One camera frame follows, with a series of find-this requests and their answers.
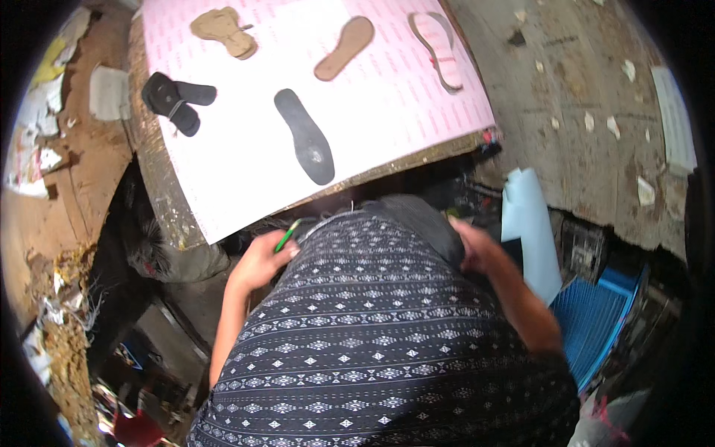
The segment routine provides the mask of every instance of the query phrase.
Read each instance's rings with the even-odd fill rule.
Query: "pink board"
[[[216,41],[198,39],[190,23],[232,6],[256,39],[240,61]],[[164,142],[189,206],[208,243],[322,188],[295,157],[292,134],[273,104],[281,89],[300,98],[330,143],[335,178],[346,180],[434,144],[494,125],[469,57],[454,35],[464,89],[441,86],[427,49],[408,25],[411,12],[444,11],[436,0],[145,0],[149,73],[213,85],[214,104],[194,106],[194,137],[159,117]],[[366,16],[375,38],[332,81],[315,65],[332,51],[351,16]]]

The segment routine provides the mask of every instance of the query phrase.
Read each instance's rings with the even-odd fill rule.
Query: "red cloth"
[[[133,418],[114,413],[114,439],[126,447],[154,447],[163,437],[159,424],[141,410]]]

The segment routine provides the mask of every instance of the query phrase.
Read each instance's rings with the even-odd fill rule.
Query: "patterned shirt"
[[[248,317],[194,447],[566,445],[564,358],[528,352],[498,301],[396,222],[351,212]]]

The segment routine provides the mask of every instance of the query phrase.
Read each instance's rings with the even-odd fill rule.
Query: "green pencil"
[[[290,228],[288,228],[288,231],[285,232],[285,236],[280,240],[278,245],[275,246],[275,252],[278,253],[280,249],[283,248],[283,245],[285,245],[286,242],[290,239],[290,236],[293,234],[293,231],[298,228],[298,225],[300,225],[300,221],[302,219],[298,219],[295,222],[293,222],[293,225],[290,225]]]

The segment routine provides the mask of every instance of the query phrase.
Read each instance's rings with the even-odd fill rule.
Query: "person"
[[[255,239],[226,284],[187,445],[566,445],[579,400],[556,319],[486,232],[450,223],[460,269],[364,210],[278,253],[285,232]]]

